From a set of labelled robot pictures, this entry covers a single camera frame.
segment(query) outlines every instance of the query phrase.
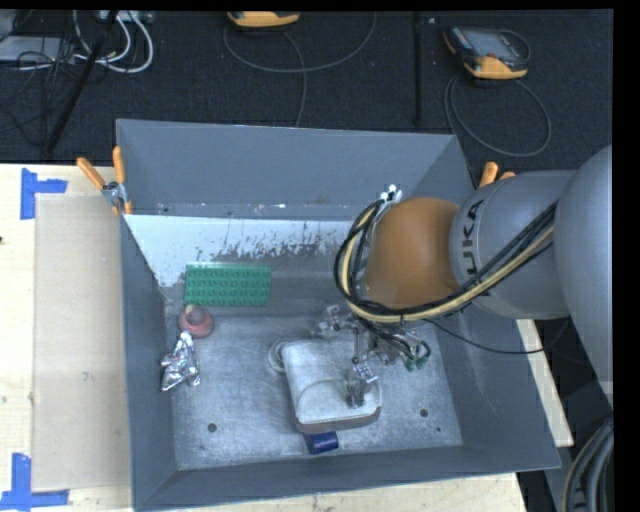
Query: crumpled foil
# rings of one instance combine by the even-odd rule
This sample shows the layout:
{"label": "crumpled foil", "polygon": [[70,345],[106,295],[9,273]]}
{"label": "crumpled foil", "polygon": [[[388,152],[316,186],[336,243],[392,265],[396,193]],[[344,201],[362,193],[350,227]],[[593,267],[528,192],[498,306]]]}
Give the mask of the crumpled foil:
{"label": "crumpled foil", "polygon": [[200,384],[196,346],[187,331],[180,334],[173,351],[162,358],[160,365],[164,368],[162,391],[168,391],[184,381],[189,386]]}

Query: wire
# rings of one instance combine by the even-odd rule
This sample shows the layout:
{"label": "wire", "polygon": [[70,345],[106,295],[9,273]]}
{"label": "wire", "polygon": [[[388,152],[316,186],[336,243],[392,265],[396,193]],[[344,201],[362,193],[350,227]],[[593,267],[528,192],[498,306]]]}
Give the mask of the wire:
{"label": "wire", "polygon": [[228,40],[229,25],[226,25],[224,27],[224,31],[222,32],[222,40],[224,42],[225,47],[227,48],[229,53],[231,53],[231,55],[233,55],[240,62],[246,64],[247,66],[251,66],[252,68],[259,69],[259,70],[262,70],[262,71],[269,71],[271,73],[309,73],[309,72],[312,72],[312,71],[320,71],[320,70],[323,70],[323,69],[329,69],[329,68],[332,68],[334,66],[338,66],[338,65],[342,64],[343,62],[348,61],[353,56],[355,56],[369,42],[369,39],[371,39],[371,36],[373,35],[373,32],[375,31],[375,28],[376,28],[377,19],[378,19],[378,13],[377,13],[377,11],[374,11],[373,12],[373,18],[371,20],[371,28],[369,29],[369,33],[365,36],[364,40],[360,43],[360,45],[355,50],[353,50],[346,57],[342,57],[341,59],[338,59],[338,60],[336,60],[334,62],[329,62],[327,64],[323,64],[321,66],[313,66],[313,67],[304,67],[304,66],[302,66],[300,68],[271,68],[271,67],[267,67],[267,66],[261,66],[259,64],[254,64],[253,62],[245,59],[244,57],[242,57],[238,53],[236,53],[233,50],[233,48],[231,48],[231,46],[229,45],[229,40]]}
{"label": "wire", "polygon": [[394,310],[391,310],[393,312],[390,312],[388,308],[385,308],[381,304],[359,302],[357,300],[357,297],[354,297],[353,293],[350,291],[349,267],[357,235],[363,230],[366,231],[366,228],[375,219],[379,207],[379,202],[373,203],[372,205],[367,207],[364,213],[359,216],[360,220],[356,220],[356,222],[352,226],[347,239],[343,242],[342,246],[338,250],[338,254],[336,255],[336,259],[334,262],[334,279],[336,281],[338,289],[345,297],[347,303],[349,304],[349,307],[356,314],[356,316],[364,317],[370,321],[380,323],[397,323],[404,321],[410,322],[414,320],[424,320],[454,311],[459,306],[463,305],[466,302],[469,302],[471,299],[475,298],[481,293],[484,293],[489,288],[495,286],[499,281],[515,271],[519,266],[525,264],[532,257],[535,257],[538,249],[545,242],[550,240],[553,234],[553,226],[547,227],[542,235],[540,235],[536,240],[529,242],[527,246],[521,248],[520,251],[514,253],[514,256],[512,258],[504,263],[485,281],[478,282],[473,287],[461,291],[459,294],[456,294],[455,298],[448,298],[446,302],[440,303],[435,306],[433,304],[427,304],[424,305],[424,307],[421,306],[421,308],[423,308],[422,310],[412,311],[410,313],[398,313]]}
{"label": "wire", "polygon": [[[75,29],[76,35],[78,36],[80,44],[82,44],[83,48],[87,52],[91,52],[91,48],[89,47],[89,44],[82,37],[82,33],[80,31],[80,24],[78,23],[78,11],[76,9],[72,10],[72,17],[73,17],[74,29]],[[144,26],[144,24],[138,19],[137,16],[132,16],[131,13],[129,12],[129,18],[133,20],[133,22],[136,24],[140,32],[142,32],[147,42],[148,53],[147,53],[147,59],[145,60],[145,62],[142,65],[135,68],[120,67],[120,66],[113,65],[113,62],[117,62],[125,58],[129,54],[132,46],[131,33],[129,32],[129,29],[126,27],[125,23],[122,21],[122,18],[120,17],[120,14],[118,13],[118,15],[116,16],[116,21],[120,25],[120,28],[122,29],[122,32],[124,33],[125,38],[127,40],[125,48],[124,50],[122,50],[122,52],[120,52],[114,57],[109,57],[109,56],[99,57],[98,59],[96,59],[96,64],[104,66],[110,69],[111,71],[115,71],[117,73],[126,73],[126,74],[140,73],[146,70],[151,65],[154,57],[153,40],[151,38],[151,34],[147,30],[147,28]],[[87,55],[82,55],[82,54],[75,54],[74,56],[78,59],[83,59],[83,60],[87,60],[89,58]]]}
{"label": "wire", "polygon": [[295,125],[294,125],[296,127],[299,127],[300,126],[300,121],[302,119],[302,113],[304,111],[306,98],[307,98],[307,73],[309,73],[311,71],[320,71],[320,70],[323,70],[323,69],[328,69],[328,68],[337,66],[337,65],[342,64],[343,62],[349,60],[354,55],[356,55],[369,42],[369,39],[371,39],[371,35],[373,34],[373,32],[375,30],[376,19],[377,19],[377,12],[374,11],[373,20],[372,20],[372,23],[371,23],[371,28],[369,29],[369,33],[367,34],[367,36],[364,38],[364,40],[360,43],[360,45],[353,52],[351,52],[346,57],[343,57],[342,59],[339,59],[339,60],[334,61],[334,62],[330,62],[328,64],[324,64],[322,66],[306,67],[306,65],[304,63],[304,58],[302,56],[302,51],[300,50],[300,47],[294,41],[294,39],[291,37],[291,35],[289,35],[288,32],[284,32],[284,36],[289,40],[289,42],[293,46],[294,50],[298,54],[298,60],[300,61],[300,67],[299,68],[284,68],[284,69],[283,68],[270,68],[270,67],[254,64],[253,62],[250,62],[247,59],[244,59],[238,53],[236,53],[231,48],[231,46],[229,45],[229,40],[228,40],[229,25],[225,26],[223,34],[222,34],[222,39],[223,39],[225,47],[227,48],[227,50],[229,51],[229,53],[231,55],[233,55],[240,62],[242,62],[242,63],[246,64],[247,66],[250,66],[250,67],[252,67],[254,69],[259,69],[261,71],[268,71],[268,72],[271,72],[271,73],[302,73],[302,98],[300,100],[300,108],[298,110],[298,116],[296,117],[296,122],[295,122]]}
{"label": "wire", "polygon": [[11,29],[9,30],[9,32],[7,32],[6,34],[0,34],[0,43],[5,39],[7,39],[8,37],[11,37],[16,32],[18,32],[24,26],[27,20],[31,17],[31,15],[33,14],[33,11],[35,11],[35,9],[29,9],[29,12],[27,12],[25,17],[22,19],[22,21],[20,22],[20,25],[17,24],[18,16],[16,14],[13,17],[13,21],[11,22]]}
{"label": "wire", "polygon": [[535,102],[538,104],[538,106],[542,110],[542,113],[544,114],[544,117],[545,117],[545,126],[546,126],[547,135],[545,137],[544,142],[538,147],[538,149],[533,150],[533,151],[526,151],[526,152],[518,153],[518,152],[514,152],[514,151],[507,151],[507,150],[498,148],[496,146],[493,146],[493,145],[485,142],[478,135],[476,135],[474,132],[472,132],[471,129],[462,120],[462,117],[460,116],[460,113],[458,112],[458,109],[457,109],[456,104],[455,104],[454,99],[453,99],[453,91],[455,90],[455,87],[456,87],[456,85],[458,83],[459,78],[460,78],[459,76],[455,76],[455,77],[451,78],[449,80],[449,82],[447,83],[447,86],[445,87],[445,91],[444,91],[445,115],[447,116],[447,122],[449,123],[449,127],[452,130],[454,130],[454,128],[453,128],[454,123],[452,121],[455,119],[455,121],[462,127],[462,129],[467,133],[467,135],[469,135],[476,142],[482,144],[484,147],[486,147],[486,148],[488,148],[488,149],[490,149],[492,151],[495,151],[496,153],[500,153],[501,155],[505,155],[505,156],[525,158],[525,157],[531,157],[531,156],[539,155],[545,149],[547,149],[547,146],[549,145],[549,142],[551,141],[551,118],[549,116],[549,112],[547,111],[546,107],[542,103],[542,100],[540,100],[540,98],[528,86],[526,86],[522,81],[520,81],[520,80],[512,80],[512,82],[515,82],[516,85],[518,85],[519,87],[522,87],[535,100]]}
{"label": "wire", "polygon": [[613,455],[613,450],[609,452],[607,455],[607,460],[604,463],[604,468],[602,469],[602,473],[600,474],[600,510],[603,512],[607,512],[609,510],[609,504],[607,499],[607,475],[609,473],[609,462],[611,461],[611,456]]}
{"label": "wire", "polygon": [[[351,302],[354,302],[355,304],[362,305],[362,306],[367,306],[370,309],[375,309],[376,312],[385,312],[385,313],[389,313],[389,314],[415,313],[415,312],[422,311],[424,308],[429,307],[429,306],[437,306],[437,305],[444,304],[448,300],[451,300],[453,298],[459,297],[462,294],[462,292],[467,291],[470,288],[472,288],[473,286],[475,286],[476,284],[478,284],[480,282],[480,279],[485,274],[487,274],[489,271],[493,270],[498,265],[498,263],[500,263],[510,252],[512,252],[514,249],[516,249],[518,244],[520,244],[522,247],[524,247],[531,240],[533,240],[534,237],[540,232],[540,230],[542,228],[544,228],[546,225],[548,225],[551,222],[551,220],[553,220],[553,214],[555,212],[555,206],[556,206],[556,203],[552,203],[547,209],[545,209],[542,213],[540,213],[533,221],[531,221],[529,223],[528,226],[526,226],[523,230],[521,230],[520,233],[518,235],[516,235],[511,240],[510,243],[508,243],[506,246],[504,246],[504,248],[502,250],[500,250],[491,260],[489,260],[489,262],[487,262],[475,274],[474,277],[468,279],[466,282],[464,282],[462,285],[460,285],[458,290],[456,292],[452,293],[451,295],[449,295],[446,299],[442,299],[442,300],[439,300],[439,301],[434,301],[434,302],[431,302],[430,304],[420,305],[420,306],[416,306],[416,307],[412,307],[412,308],[405,308],[405,309],[400,309],[400,310],[398,310],[398,309],[390,309],[390,308],[387,308],[387,307],[385,307],[385,306],[383,306],[381,304],[377,304],[375,302],[360,300],[359,297],[358,297],[358,294],[357,294],[357,290],[353,286],[352,276],[349,276],[350,277],[349,296],[346,297],[346,298],[350,299]],[[351,234],[347,237],[347,239],[349,239],[351,236],[356,235],[360,231],[367,232],[369,230],[370,224],[373,222],[373,220],[375,218],[378,217],[378,211],[379,211],[379,206],[377,206],[376,204],[373,204],[371,207],[375,208],[376,213],[374,214],[374,216],[371,217],[368,221],[363,222],[362,221],[363,214],[367,212],[367,210],[365,210],[365,212],[363,212],[363,214],[361,214],[358,217],[358,219],[356,219],[356,221],[354,222],[354,225],[360,225],[362,223],[361,228],[358,229],[358,230],[352,230]],[[361,250],[362,250],[363,246],[364,246],[363,239],[361,238],[360,244],[359,244],[359,247],[358,247],[358,255],[356,256],[356,258],[357,258],[356,259],[356,263],[359,262],[358,256],[361,256]],[[545,251],[549,247],[550,247],[550,244],[548,244],[541,251]],[[534,255],[532,255],[532,258],[539,256],[541,251],[539,251],[538,253],[535,253]]]}
{"label": "wire", "polygon": [[544,342],[544,347],[547,350],[551,350],[553,346],[558,342],[558,340],[562,338],[562,335],[569,328],[570,324],[571,324],[571,319],[569,317],[565,318],[564,322],[562,322],[562,325],[558,328],[553,338],[551,338],[551,341]]}
{"label": "wire", "polygon": [[[297,45],[297,43],[293,40],[293,38],[288,33],[285,32],[284,35],[292,44],[294,50],[298,54],[298,59],[300,60],[300,66],[304,69],[304,66],[305,66],[304,57],[302,56],[300,47]],[[302,119],[302,112],[304,111],[304,104],[306,99],[307,99],[307,72],[304,71],[302,73],[302,98],[300,100],[300,108],[298,109],[298,117],[296,117],[296,124],[295,124],[296,127],[300,126],[300,120]]]}
{"label": "wire", "polygon": [[600,478],[603,474],[604,466],[613,451],[613,431],[607,436],[604,443],[593,457],[593,462],[589,467],[586,484],[587,510],[595,512],[598,509],[598,488]]}
{"label": "wire", "polygon": [[[26,90],[27,86],[31,83],[32,79],[34,76],[36,76],[36,72],[38,71],[38,69],[48,69],[48,73],[46,78],[44,79],[44,81],[42,82],[42,111],[39,115],[34,116],[31,119],[28,119],[27,121],[21,122],[14,114],[13,112],[11,112],[11,110],[9,109],[9,107],[7,107],[5,105],[5,101],[0,101],[0,109],[2,109],[2,111],[5,112],[5,114],[11,119],[13,126],[4,128],[2,130],[0,130],[0,133],[3,132],[7,132],[10,131],[12,129],[17,129],[22,136],[25,138],[25,140],[33,145],[33,146],[38,146],[38,147],[42,147],[43,144],[45,143],[45,138],[46,138],[46,131],[47,131],[47,125],[48,125],[48,120],[47,120],[47,116],[53,112],[56,108],[58,108],[61,104],[55,106],[55,107],[50,107],[50,103],[51,100],[53,98],[53,89],[55,87],[56,84],[56,79],[57,79],[57,72],[59,70],[63,70],[63,63],[66,62],[67,57],[69,56],[70,52],[69,52],[69,48],[70,45],[68,44],[68,39],[66,37],[61,37],[60,39],[60,43],[58,46],[58,53],[56,55],[56,57],[50,57],[46,54],[44,54],[42,51],[25,51],[23,53],[21,53],[17,60],[16,63],[18,64],[18,69],[20,70],[30,70],[31,74],[29,75],[29,77],[27,78],[27,80],[25,81],[24,84],[22,84],[22,86],[20,87],[20,89],[14,93],[12,95],[12,97],[8,100],[5,100],[7,104],[12,104],[15,103],[16,99],[24,93],[24,91]],[[44,37],[42,39],[42,50],[44,50]],[[38,57],[43,57],[46,59],[50,59],[51,62],[47,63],[47,65],[45,66],[20,66],[20,61],[30,55],[36,55]],[[31,137],[26,129],[25,126],[35,120],[41,119],[42,120],[42,125],[40,127],[40,137],[39,139],[34,139],[33,137]]]}
{"label": "wire", "polygon": [[461,336],[458,333],[447,329],[446,327],[440,325],[437,322],[434,322],[433,320],[427,320],[427,322],[435,325],[438,329],[446,332],[450,336],[453,336],[454,338],[456,338],[456,339],[458,339],[460,341],[464,341],[465,343],[468,343],[469,345],[473,345],[476,348],[480,348],[482,350],[486,350],[487,352],[493,352],[494,354],[529,355],[529,354],[537,354],[538,352],[542,352],[544,350],[544,347],[537,348],[535,350],[500,350],[500,349],[497,349],[497,348],[492,348],[492,347],[488,347],[486,345],[482,345],[480,343],[476,343],[475,341],[472,341],[469,338],[465,338],[464,336]]}
{"label": "wire", "polygon": [[607,439],[612,436],[613,418],[608,417],[600,426],[600,428],[596,430],[593,436],[591,436],[589,441],[587,441],[582,450],[580,450],[580,453],[578,453],[578,456],[569,469],[569,475],[567,476],[567,481],[565,482],[564,493],[562,496],[562,512],[573,512],[576,506],[576,490],[578,489],[582,474],[586,470],[589,463],[594,459],[594,457],[596,457],[597,454],[601,453],[600,450],[603,448],[603,446],[605,449],[610,450],[610,443],[607,441]]}
{"label": "wire", "polygon": [[[22,52],[20,55],[18,55],[16,59],[17,69],[19,71],[37,71],[39,69],[50,69],[51,67],[56,66],[59,63],[66,63],[73,53],[71,51],[71,43],[69,41],[69,38],[66,36],[66,31],[63,32],[62,36],[60,37],[60,42],[58,43],[58,51],[55,57],[51,57],[50,55],[47,55],[44,52],[44,50],[45,50],[45,36],[42,37],[42,44],[40,47],[40,51],[27,50]],[[33,66],[20,65],[20,62],[22,61],[22,59],[24,59],[27,56],[37,56],[48,62],[43,62],[43,63],[37,62]]]}

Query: beige board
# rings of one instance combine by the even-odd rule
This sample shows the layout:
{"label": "beige board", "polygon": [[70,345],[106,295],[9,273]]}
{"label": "beige board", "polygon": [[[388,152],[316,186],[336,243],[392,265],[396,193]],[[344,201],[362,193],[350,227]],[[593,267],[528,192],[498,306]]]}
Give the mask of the beige board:
{"label": "beige board", "polygon": [[101,196],[37,212],[33,487],[128,485],[118,219]]}
{"label": "beige board", "polygon": [[[118,333],[116,338],[111,333],[114,325],[121,322],[120,290],[114,291],[110,288],[120,286],[118,244],[114,243],[114,240],[117,240],[117,219],[111,215],[109,205],[104,202],[99,192],[76,167],[31,167],[32,171],[38,172],[39,179],[62,178],[69,181],[69,186],[62,196],[39,197],[37,219],[20,221],[21,166],[0,164],[0,169],[4,171],[0,173],[0,182],[3,184],[0,194],[4,199],[0,201],[1,235],[4,238],[0,247],[0,261],[7,270],[0,275],[0,283],[4,283],[2,289],[7,292],[0,295],[0,303],[3,304],[0,316],[4,319],[3,324],[12,329],[19,328],[25,337],[25,343],[16,343],[12,337],[0,340],[0,347],[4,347],[5,353],[11,354],[10,358],[0,361],[0,369],[3,370],[4,376],[0,379],[0,394],[7,399],[0,402],[0,426],[3,432],[0,438],[0,454],[4,454],[5,461],[5,464],[0,465],[0,481],[4,484],[2,489],[8,489],[10,486],[10,453],[23,451],[33,458],[33,489],[71,489],[69,505],[52,507],[52,512],[131,510],[128,432],[123,430],[122,438],[115,434],[118,428],[115,425],[127,428],[122,344],[113,345],[114,339],[121,340],[121,333]],[[99,172],[107,181],[113,179],[112,168],[100,168]],[[34,234],[36,223],[37,240]],[[35,245],[38,246],[39,265],[34,264]],[[105,256],[105,248],[110,255],[108,257]],[[107,258],[102,262],[103,267],[94,268],[88,263],[91,255],[93,261],[96,260],[96,254]],[[74,266],[72,261],[79,261],[82,266]],[[56,262],[57,266],[49,266],[48,263],[51,262]],[[35,278],[34,267],[39,269]],[[57,272],[52,273],[52,268],[57,268]],[[118,273],[117,279],[109,277],[114,271]],[[105,280],[108,283],[107,287],[101,287]],[[81,286],[89,291],[82,292]],[[94,325],[94,328],[89,330],[83,323],[63,321],[70,317],[69,311],[65,311],[68,308],[63,307],[64,301],[69,304],[71,300],[75,300],[69,294],[81,297],[79,302],[74,303],[75,311],[82,311],[87,315],[86,318],[92,319],[93,322],[104,322],[100,324],[100,328]],[[32,381],[32,344],[28,339],[34,332],[34,310],[37,317],[37,335],[34,335],[33,340],[35,360]],[[118,318],[117,322],[106,321],[114,317]],[[43,333],[43,322],[47,318],[50,330]],[[533,322],[520,322],[520,327],[527,348],[537,348],[540,340]],[[46,347],[49,347],[49,353],[57,362],[45,369],[45,373],[64,368],[57,375],[51,373],[49,382],[41,375]],[[65,348],[75,349],[72,358],[63,359]],[[103,357],[105,351],[109,357]],[[572,440],[570,435],[567,438],[566,418],[562,414],[546,360],[538,360],[537,356],[540,355],[534,354],[530,358],[534,374],[540,381],[539,385],[544,384],[540,389],[543,403],[552,419],[554,437],[560,446],[570,445]],[[84,380],[85,371],[93,375],[94,379],[91,380],[87,375],[87,380]],[[78,382],[78,372],[80,382],[87,384],[84,386],[84,395],[78,394],[79,390],[83,389],[83,384]],[[111,382],[113,386],[108,387],[104,394],[97,392],[98,387],[107,383],[102,377],[96,378],[101,373],[119,373],[120,379],[117,385],[116,381]],[[111,398],[105,401],[106,396],[119,397],[119,405],[113,407],[114,402]],[[80,437],[74,435],[77,432],[80,432]],[[239,503],[206,507],[202,510],[243,511],[256,510],[258,506],[260,509],[274,512],[332,509],[381,512],[525,510],[514,474]]]}

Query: green lego brick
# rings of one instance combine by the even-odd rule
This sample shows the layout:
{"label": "green lego brick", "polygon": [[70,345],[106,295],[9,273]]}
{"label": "green lego brick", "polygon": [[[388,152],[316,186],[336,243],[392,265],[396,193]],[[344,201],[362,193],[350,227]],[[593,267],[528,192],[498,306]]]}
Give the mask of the green lego brick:
{"label": "green lego brick", "polygon": [[265,306],[271,267],[236,263],[187,265],[184,302],[194,306]]}

